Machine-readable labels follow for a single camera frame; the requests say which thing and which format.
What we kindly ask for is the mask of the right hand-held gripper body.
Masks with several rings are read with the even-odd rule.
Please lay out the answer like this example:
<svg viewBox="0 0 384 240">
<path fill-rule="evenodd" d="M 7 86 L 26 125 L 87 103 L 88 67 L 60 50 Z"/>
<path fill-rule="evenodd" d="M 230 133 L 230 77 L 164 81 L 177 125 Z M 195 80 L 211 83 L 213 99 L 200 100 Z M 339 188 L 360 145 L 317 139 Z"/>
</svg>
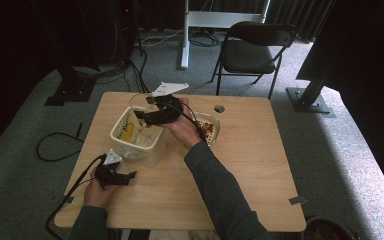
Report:
<svg viewBox="0 0 384 240">
<path fill-rule="evenodd" d="M 187 89 L 188 83 L 162 82 L 151 95 L 158 111 L 153 112 L 151 123 L 154 125 L 172 123 L 183 113 L 182 102 L 173 93 Z"/>
</svg>

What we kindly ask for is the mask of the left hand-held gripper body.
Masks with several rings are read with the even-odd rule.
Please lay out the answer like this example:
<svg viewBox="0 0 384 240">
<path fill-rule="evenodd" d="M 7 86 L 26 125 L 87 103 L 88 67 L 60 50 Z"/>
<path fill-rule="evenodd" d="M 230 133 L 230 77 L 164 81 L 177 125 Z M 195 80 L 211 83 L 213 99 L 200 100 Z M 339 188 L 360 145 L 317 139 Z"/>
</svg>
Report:
<svg viewBox="0 0 384 240">
<path fill-rule="evenodd" d="M 115 185 L 115 181 L 118 179 L 128 180 L 127 174 L 117 172 L 117 168 L 121 162 L 122 158 L 112 149 L 103 156 L 103 159 L 98 164 L 94 174 L 102 188 L 108 185 Z"/>
</svg>

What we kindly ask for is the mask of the person's right hand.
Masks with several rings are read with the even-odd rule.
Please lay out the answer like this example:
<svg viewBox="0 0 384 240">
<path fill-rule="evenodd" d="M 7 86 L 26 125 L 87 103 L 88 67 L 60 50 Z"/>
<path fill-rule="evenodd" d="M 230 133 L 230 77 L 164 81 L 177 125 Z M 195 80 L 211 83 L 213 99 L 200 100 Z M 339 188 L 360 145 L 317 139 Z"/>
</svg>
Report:
<svg viewBox="0 0 384 240">
<path fill-rule="evenodd" d="M 172 123 L 163 124 L 162 127 L 168 129 L 172 135 L 179 140 L 187 149 L 201 142 L 201 137 L 196 126 L 191 122 L 191 112 L 186 107 L 187 98 L 181 98 L 183 113 Z"/>
</svg>

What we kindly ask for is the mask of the person's left hand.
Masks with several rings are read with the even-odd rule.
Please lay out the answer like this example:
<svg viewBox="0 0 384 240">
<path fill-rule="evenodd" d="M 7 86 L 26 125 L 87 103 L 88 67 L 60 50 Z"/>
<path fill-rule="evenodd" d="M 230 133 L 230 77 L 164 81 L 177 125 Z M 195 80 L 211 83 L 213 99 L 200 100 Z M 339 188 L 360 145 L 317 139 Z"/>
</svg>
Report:
<svg viewBox="0 0 384 240">
<path fill-rule="evenodd" d="M 117 185 L 101 187 L 98 180 L 94 178 L 95 171 L 91 173 L 91 180 L 84 192 L 83 204 L 106 209 L 119 189 Z"/>
</svg>

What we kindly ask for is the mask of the red food scraps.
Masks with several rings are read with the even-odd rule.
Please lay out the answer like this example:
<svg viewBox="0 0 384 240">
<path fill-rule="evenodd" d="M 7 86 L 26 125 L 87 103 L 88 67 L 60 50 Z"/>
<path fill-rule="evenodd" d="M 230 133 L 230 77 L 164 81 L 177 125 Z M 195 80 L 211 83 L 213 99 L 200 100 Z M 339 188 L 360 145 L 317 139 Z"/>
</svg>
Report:
<svg viewBox="0 0 384 240">
<path fill-rule="evenodd" d="M 198 126 L 202 129 L 204 136 L 207 140 L 210 140 L 214 132 L 214 124 L 206 121 L 197 121 Z"/>
</svg>

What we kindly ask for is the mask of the cream container with perforated strainer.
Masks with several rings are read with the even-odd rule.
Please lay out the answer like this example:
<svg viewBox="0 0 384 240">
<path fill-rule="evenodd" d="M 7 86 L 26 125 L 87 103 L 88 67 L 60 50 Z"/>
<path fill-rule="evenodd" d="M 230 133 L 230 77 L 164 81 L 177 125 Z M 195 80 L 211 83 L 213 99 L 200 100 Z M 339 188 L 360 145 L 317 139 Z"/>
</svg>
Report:
<svg viewBox="0 0 384 240">
<path fill-rule="evenodd" d="M 208 146 L 212 146 L 217 141 L 219 135 L 219 120 L 210 114 L 202 112 L 196 112 L 194 120 L 198 126 L 199 136 L 205 138 Z"/>
</svg>

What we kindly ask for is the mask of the person's light trousers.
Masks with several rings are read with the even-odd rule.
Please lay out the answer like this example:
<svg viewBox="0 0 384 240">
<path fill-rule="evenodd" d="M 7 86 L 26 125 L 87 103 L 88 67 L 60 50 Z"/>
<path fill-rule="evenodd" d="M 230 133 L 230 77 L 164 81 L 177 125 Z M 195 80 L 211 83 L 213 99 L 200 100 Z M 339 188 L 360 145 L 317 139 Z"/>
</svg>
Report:
<svg viewBox="0 0 384 240">
<path fill-rule="evenodd" d="M 220 240 L 214 231 L 151 230 L 149 240 Z"/>
</svg>

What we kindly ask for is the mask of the dark computer tower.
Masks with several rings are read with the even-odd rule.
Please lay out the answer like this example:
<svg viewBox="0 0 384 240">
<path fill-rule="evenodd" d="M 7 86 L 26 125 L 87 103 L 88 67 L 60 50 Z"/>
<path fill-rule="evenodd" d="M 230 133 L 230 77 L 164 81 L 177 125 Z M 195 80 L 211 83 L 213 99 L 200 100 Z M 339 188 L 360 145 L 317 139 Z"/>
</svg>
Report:
<svg viewBox="0 0 384 240">
<path fill-rule="evenodd" d="M 136 37 L 134 0 L 93 3 L 92 42 L 98 62 L 128 62 Z"/>
</svg>

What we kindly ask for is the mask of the black metal stand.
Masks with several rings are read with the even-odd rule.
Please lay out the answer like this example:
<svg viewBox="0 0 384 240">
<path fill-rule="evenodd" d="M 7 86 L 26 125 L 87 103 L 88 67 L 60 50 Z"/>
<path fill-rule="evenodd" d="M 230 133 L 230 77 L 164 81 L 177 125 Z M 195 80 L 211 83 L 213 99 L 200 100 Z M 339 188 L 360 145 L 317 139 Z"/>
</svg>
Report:
<svg viewBox="0 0 384 240">
<path fill-rule="evenodd" d="M 298 73 L 298 78 L 312 72 L 314 79 L 306 88 L 288 87 L 286 92 L 296 112 L 320 113 L 325 118 L 335 118 L 333 110 L 328 107 L 321 96 L 323 87 L 328 83 L 332 68 L 338 58 L 338 52 L 332 53 L 325 60 L 305 60 Z"/>
<path fill-rule="evenodd" d="M 55 93 L 46 100 L 45 105 L 63 106 L 66 102 L 88 102 L 96 80 L 81 78 L 76 73 L 69 57 L 61 46 L 58 34 L 51 22 L 51 17 L 43 5 L 43 0 L 29 0 L 29 2 L 40 22 L 43 42 L 48 47 L 52 62 L 61 77 L 61 83 Z"/>
</svg>

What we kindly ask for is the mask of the black folding chair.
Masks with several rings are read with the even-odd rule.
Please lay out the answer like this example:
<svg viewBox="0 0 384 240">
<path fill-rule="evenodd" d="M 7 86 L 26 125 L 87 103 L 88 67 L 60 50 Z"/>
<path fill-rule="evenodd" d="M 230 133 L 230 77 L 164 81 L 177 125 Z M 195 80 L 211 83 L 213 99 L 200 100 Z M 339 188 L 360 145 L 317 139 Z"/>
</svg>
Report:
<svg viewBox="0 0 384 240">
<path fill-rule="evenodd" d="M 268 98 L 271 98 L 284 51 L 297 37 L 291 24 L 266 24 L 242 21 L 233 24 L 224 37 L 212 73 L 217 79 L 216 94 L 220 94 L 223 76 L 256 76 L 256 84 L 264 75 L 272 74 Z"/>
</svg>

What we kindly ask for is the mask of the dark curtain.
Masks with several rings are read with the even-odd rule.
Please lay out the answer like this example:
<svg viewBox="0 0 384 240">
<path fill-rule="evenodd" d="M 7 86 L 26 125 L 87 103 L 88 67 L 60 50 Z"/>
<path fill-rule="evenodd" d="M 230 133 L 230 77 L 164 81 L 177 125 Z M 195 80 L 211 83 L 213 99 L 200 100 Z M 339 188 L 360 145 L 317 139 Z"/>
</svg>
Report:
<svg viewBox="0 0 384 240">
<path fill-rule="evenodd" d="M 314 41 L 336 0 L 270 0 L 267 23 L 291 24 L 298 36 Z"/>
</svg>

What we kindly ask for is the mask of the dark round bin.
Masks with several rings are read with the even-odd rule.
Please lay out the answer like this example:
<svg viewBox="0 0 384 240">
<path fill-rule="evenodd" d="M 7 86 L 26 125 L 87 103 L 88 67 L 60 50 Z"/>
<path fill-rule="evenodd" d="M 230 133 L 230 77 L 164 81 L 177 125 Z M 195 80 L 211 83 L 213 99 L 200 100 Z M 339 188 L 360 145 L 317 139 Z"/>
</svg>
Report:
<svg viewBox="0 0 384 240">
<path fill-rule="evenodd" d="M 327 216 L 310 216 L 300 240 L 361 240 L 349 227 Z"/>
</svg>

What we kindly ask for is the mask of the white desk frame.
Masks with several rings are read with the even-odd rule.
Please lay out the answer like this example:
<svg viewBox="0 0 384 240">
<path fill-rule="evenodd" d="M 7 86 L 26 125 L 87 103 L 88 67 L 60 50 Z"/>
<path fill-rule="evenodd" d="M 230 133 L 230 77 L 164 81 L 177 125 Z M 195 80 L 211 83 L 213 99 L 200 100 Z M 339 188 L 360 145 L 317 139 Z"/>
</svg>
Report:
<svg viewBox="0 0 384 240">
<path fill-rule="evenodd" d="M 183 47 L 181 54 L 180 67 L 187 69 L 189 66 L 189 28 L 230 28 L 233 24 L 241 21 L 252 21 L 264 23 L 271 0 L 264 0 L 263 8 L 257 13 L 234 13 L 234 12 L 212 12 L 212 11 L 192 11 L 189 9 L 189 0 L 184 0 L 184 27 L 183 27 Z"/>
</svg>

